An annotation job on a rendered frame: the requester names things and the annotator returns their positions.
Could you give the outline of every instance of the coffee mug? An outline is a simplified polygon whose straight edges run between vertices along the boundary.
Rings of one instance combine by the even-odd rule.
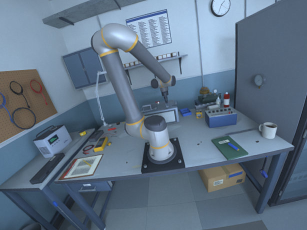
[[[277,130],[277,124],[274,124],[272,122],[265,122],[259,125],[259,131],[261,132],[261,135],[267,139],[274,139],[276,130]]]

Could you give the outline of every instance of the green book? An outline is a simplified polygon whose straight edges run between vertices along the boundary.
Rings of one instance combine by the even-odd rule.
[[[245,151],[237,142],[235,142],[230,136],[223,136],[217,139],[213,139],[212,142],[218,148],[218,150],[226,157],[227,160],[233,160],[248,155],[249,153]],[[228,143],[233,144],[238,150],[228,145]]]

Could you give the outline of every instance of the trash can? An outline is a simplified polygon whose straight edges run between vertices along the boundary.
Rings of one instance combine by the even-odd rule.
[[[22,230],[46,230],[40,223],[32,223]]]

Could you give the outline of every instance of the workbench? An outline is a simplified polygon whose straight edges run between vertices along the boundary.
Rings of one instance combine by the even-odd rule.
[[[112,124],[99,128],[100,130],[104,130],[103,137],[108,137],[108,141],[111,142],[111,145],[106,146],[103,151],[89,151],[88,156],[103,154],[94,175],[63,180],[59,180],[58,176],[54,183],[62,184],[86,215],[99,227],[99,229],[103,230],[106,225],[102,221],[102,218],[109,200],[108,197],[110,197],[112,191],[112,184],[110,184],[110,181],[115,182],[117,180],[182,173],[239,163],[251,182],[260,192],[255,210],[258,214],[261,214],[273,192],[287,152],[293,150],[294,146],[279,136],[275,136],[274,139],[262,137],[258,129],[258,123],[249,119],[239,111],[233,110],[237,112],[236,125],[209,128],[204,118],[196,118],[196,111],[194,109],[191,110],[191,115],[189,116],[183,117],[179,115],[180,121],[178,123],[167,125],[169,138],[177,138],[179,141],[185,168],[142,174],[142,159],[144,148],[148,141],[128,135],[125,132],[124,122],[121,122],[119,124]],[[212,139],[227,136],[228,134],[248,152],[248,155],[233,160],[227,160],[224,157],[212,143]],[[267,172],[268,178],[265,180],[264,185],[261,186],[243,165],[243,162],[265,158],[266,156],[273,157]],[[82,151],[79,151],[75,159],[83,157]],[[98,191],[109,191],[99,216],[92,208],[95,204],[90,206],[81,195],[82,192]]]
[[[11,201],[13,201],[21,210],[23,210],[34,221],[39,222],[47,230],[56,230],[56,228],[43,218],[33,207],[31,207],[18,192],[39,192],[51,205],[72,225],[78,229],[87,230],[78,218],[69,210],[57,195],[49,187],[59,173],[67,166],[74,156],[82,150],[89,136],[94,132],[94,128],[87,129],[87,135],[80,136],[79,132],[69,133],[72,142],[66,146],[61,153],[64,153],[64,158],[50,172],[42,183],[31,184],[31,178],[51,159],[44,158],[42,154],[37,155],[28,164],[11,176],[7,181],[0,185],[0,191],[3,192]]]

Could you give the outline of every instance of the white wall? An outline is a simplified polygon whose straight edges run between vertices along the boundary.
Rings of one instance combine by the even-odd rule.
[[[74,89],[62,62],[68,50],[61,31],[43,24],[42,19],[52,14],[48,0],[1,0],[0,71],[37,69],[61,113],[86,97],[82,90]]]
[[[51,4],[54,12],[63,11],[74,5],[86,2],[85,0],[53,0]],[[235,69],[236,54],[236,22],[242,20],[245,15],[245,0],[232,0],[229,12],[223,17],[215,17],[211,13],[212,0],[198,0],[198,16],[200,25],[200,36],[202,43],[203,74],[208,75],[227,70]],[[248,0],[247,15],[253,14],[275,0]],[[176,78],[184,79],[201,75],[200,48],[198,42],[198,28],[196,18],[195,0],[146,0],[136,4],[115,9],[98,16],[101,26],[109,23],[119,23],[126,25],[126,19],[145,15],[148,13],[167,9],[171,44],[149,48],[152,55],[180,52],[181,55],[188,54],[182,58],[180,74],[178,60],[170,60],[162,63],[162,66]],[[68,53],[72,53],[91,46],[92,35],[100,29],[96,16],[61,28],[63,38],[66,43]],[[136,59],[129,53],[119,51],[123,63],[135,61]],[[142,88],[150,85],[154,75],[145,67],[138,67],[129,70],[132,89]],[[95,97],[95,87],[85,88],[86,98]],[[111,83],[99,86],[99,95],[105,96],[114,94]]]

